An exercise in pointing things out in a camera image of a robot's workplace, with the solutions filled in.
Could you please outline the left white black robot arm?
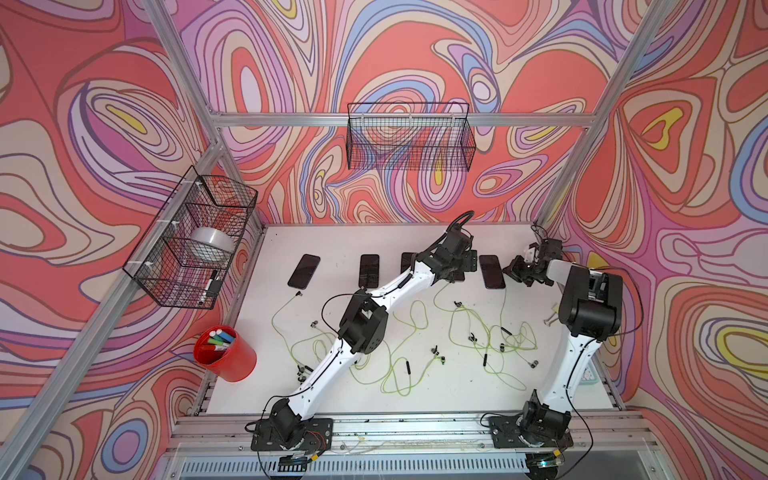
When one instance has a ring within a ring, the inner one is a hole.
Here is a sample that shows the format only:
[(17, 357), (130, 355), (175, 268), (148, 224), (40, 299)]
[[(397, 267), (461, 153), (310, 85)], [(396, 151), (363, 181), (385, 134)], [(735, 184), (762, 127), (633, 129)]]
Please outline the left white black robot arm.
[(323, 395), (337, 377), (382, 343), (389, 316), (398, 303), (449, 280), (457, 271), (477, 269), (473, 239), (463, 226), (450, 225), (392, 281), (372, 291), (361, 288), (351, 295), (337, 339), (325, 358), (293, 393), (270, 398), (266, 425), (282, 449), (292, 450), (302, 443)]

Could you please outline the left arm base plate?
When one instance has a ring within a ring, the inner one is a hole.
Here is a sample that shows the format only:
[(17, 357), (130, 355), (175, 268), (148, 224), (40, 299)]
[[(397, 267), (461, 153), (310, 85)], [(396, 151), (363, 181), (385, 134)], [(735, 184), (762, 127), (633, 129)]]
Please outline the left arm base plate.
[(331, 418), (313, 418), (300, 421), (285, 431), (286, 438), (280, 434), (280, 429), (270, 420), (249, 422), (244, 429), (252, 435), (250, 446), (252, 451), (321, 453), (332, 446), (334, 421)]

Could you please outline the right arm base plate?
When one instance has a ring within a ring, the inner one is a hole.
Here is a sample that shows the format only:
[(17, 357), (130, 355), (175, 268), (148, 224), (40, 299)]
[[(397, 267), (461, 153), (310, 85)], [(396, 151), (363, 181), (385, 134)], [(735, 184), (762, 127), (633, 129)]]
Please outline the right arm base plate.
[(570, 430), (561, 421), (524, 422), (522, 415), (489, 416), (488, 425), (492, 442), (497, 449), (536, 450), (568, 449), (574, 445)]

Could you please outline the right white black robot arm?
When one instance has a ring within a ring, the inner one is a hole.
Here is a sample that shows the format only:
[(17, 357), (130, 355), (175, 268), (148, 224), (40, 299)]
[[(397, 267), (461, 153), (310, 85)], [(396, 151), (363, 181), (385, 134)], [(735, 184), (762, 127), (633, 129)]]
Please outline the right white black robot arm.
[(515, 429), (527, 446), (562, 445), (581, 378), (603, 342), (621, 326), (623, 279), (564, 260), (562, 242), (555, 239), (531, 244), (502, 272), (528, 287), (561, 287), (557, 314), (564, 332), (543, 386), (531, 394)]

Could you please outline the blue phone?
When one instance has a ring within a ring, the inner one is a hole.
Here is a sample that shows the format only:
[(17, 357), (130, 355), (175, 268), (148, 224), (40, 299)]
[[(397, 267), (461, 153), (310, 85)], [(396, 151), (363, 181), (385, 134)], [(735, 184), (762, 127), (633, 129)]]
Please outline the blue phone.
[(478, 257), (483, 283), (489, 290), (504, 290), (506, 283), (497, 255), (480, 255)]

